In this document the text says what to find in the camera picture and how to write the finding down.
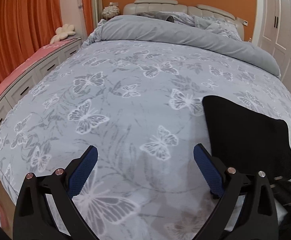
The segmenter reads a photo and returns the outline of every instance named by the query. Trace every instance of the white wardrobe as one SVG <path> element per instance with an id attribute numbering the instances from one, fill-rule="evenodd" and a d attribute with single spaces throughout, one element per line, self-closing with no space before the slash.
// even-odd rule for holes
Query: white wardrobe
<path id="1" fill-rule="evenodd" d="M 281 81 L 291 93 L 291 0 L 264 0 L 259 47 L 276 59 Z"/>

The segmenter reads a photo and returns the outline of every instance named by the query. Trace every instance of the bed frame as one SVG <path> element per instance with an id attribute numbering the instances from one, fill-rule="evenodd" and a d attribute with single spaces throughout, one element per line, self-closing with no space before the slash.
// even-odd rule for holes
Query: bed frame
<path id="1" fill-rule="evenodd" d="M 188 15 L 193 14 L 199 17 L 223 19 L 235 24 L 240 38 L 244 40 L 244 27 L 242 23 L 237 21 L 236 17 L 231 13 L 209 5 L 198 4 L 194 7 L 179 4 L 177 0 L 135 0 L 134 3 L 127 4 L 124 7 L 123 15 L 149 11 L 183 12 Z"/>

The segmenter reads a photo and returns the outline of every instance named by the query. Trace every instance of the black cloth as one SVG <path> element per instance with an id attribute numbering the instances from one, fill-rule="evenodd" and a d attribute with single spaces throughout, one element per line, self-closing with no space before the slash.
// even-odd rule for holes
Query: black cloth
<path id="1" fill-rule="evenodd" d="M 291 148 L 285 121 L 270 118 L 225 98 L 203 98 L 212 156 L 227 167 L 255 175 L 264 171 L 270 181 L 291 179 Z"/>
<path id="2" fill-rule="evenodd" d="M 157 12 L 157 11 L 139 12 L 139 13 L 135 13 L 134 15 L 143 16 L 143 17 L 148 17 L 148 18 L 152 18 L 152 19 L 158 19 L 158 20 L 163 20 L 163 21 L 174 23 L 174 18 L 172 17 L 172 15 L 169 15 L 169 14 L 166 14 L 166 13 L 163 13 L 163 12 Z"/>

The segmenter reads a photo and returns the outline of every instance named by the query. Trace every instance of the blue gripper pad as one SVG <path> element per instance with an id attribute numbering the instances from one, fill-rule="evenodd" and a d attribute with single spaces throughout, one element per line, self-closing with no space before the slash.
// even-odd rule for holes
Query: blue gripper pad
<path id="1" fill-rule="evenodd" d="M 97 160 L 98 150 L 92 147 L 69 178 L 67 193 L 70 199 L 81 192 Z"/>
<path id="2" fill-rule="evenodd" d="M 221 198 L 224 193 L 222 177 L 207 154 L 209 153 L 205 153 L 200 145 L 196 145 L 193 149 L 193 157 L 209 185 L 211 192 Z"/>

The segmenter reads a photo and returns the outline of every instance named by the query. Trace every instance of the metal screw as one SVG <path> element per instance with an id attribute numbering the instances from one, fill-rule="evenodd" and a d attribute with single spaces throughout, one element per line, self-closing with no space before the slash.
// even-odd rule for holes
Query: metal screw
<path id="1" fill-rule="evenodd" d="M 55 174 L 56 174 L 56 175 L 62 175 L 63 172 L 64 172 L 63 169 L 57 169 L 57 170 L 55 171 Z"/>
<path id="2" fill-rule="evenodd" d="M 26 176 L 25 176 L 27 179 L 32 179 L 32 177 L 33 177 L 33 173 L 28 173 Z"/>
<path id="3" fill-rule="evenodd" d="M 230 174 L 235 174 L 237 171 L 236 171 L 235 168 L 230 167 L 230 168 L 228 168 L 228 172 L 229 172 Z"/>
<path id="4" fill-rule="evenodd" d="M 265 172 L 264 171 L 259 171 L 258 172 L 259 176 L 264 178 L 266 176 Z"/>

